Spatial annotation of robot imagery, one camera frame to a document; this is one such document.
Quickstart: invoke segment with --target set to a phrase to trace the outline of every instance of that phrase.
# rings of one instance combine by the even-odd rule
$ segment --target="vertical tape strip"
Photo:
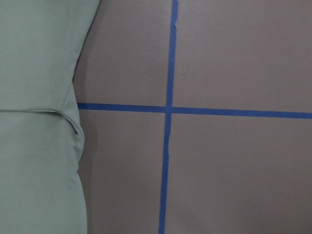
[[[162,161],[162,179],[160,193],[160,213],[159,213],[159,234],[165,234],[166,205],[167,205],[167,185],[169,169],[169,137],[171,129],[172,102],[175,76],[175,58],[176,58],[176,20],[178,14],[178,0],[172,1],[171,11],[171,29],[169,44],[169,66],[167,81],[166,115],[165,115],[165,134]]]

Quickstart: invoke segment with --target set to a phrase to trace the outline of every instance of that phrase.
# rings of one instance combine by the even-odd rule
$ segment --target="blue painter's tape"
[[[228,109],[173,107],[173,113],[175,113],[175,114],[217,115],[217,116],[249,116],[249,117],[312,119],[312,113],[281,112],[281,111],[250,111],[250,110],[228,110]]]
[[[81,110],[133,111],[133,112],[154,112],[167,114],[172,113],[172,114],[193,114],[193,115],[212,115],[212,116],[248,116],[248,117],[312,119],[312,113],[305,112],[251,111],[251,110],[139,106],[139,105],[120,105],[120,104],[98,104],[98,103],[78,103],[78,108]]]
[[[102,110],[102,111],[134,111],[134,112],[154,112],[165,113],[166,107],[163,106],[139,106],[139,105],[120,105],[120,104],[100,104],[100,103],[78,103],[81,110]]]
[[[175,77],[177,15],[178,15],[178,0],[173,0],[171,11],[165,134],[164,134],[161,192],[160,192],[160,212],[159,212],[159,227],[158,227],[159,234],[165,234],[165,222],[166,222],[168,169],[169,169],[169,138],[171,130],[172,103],[173,103],[174,77]]]

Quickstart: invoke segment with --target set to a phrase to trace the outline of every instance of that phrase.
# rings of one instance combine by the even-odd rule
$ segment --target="green garment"
[[[87,234],[73,75],[99,0],[0,0],[0,234]]]

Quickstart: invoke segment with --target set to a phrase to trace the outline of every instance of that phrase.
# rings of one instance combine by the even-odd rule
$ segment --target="gray surface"
[[[166,234],[310,234],[312,122],[173,115]]]
[[[156,233],[164,114],[80,111],[89,234]]]
[[[78,102],[166,104],[171,5],[103,0],[79,59]]]
[[[78,102],[164,106],[171,1],[103,0]],[[312,1],[179,1],[174,106],[311,112]],[[165,115],[81,110],[89,234],[158,233]],[[312,120],[173,114],[166,234],[310,234]]]
[[[311,112],[312,1],[180,0],[174,106]]]

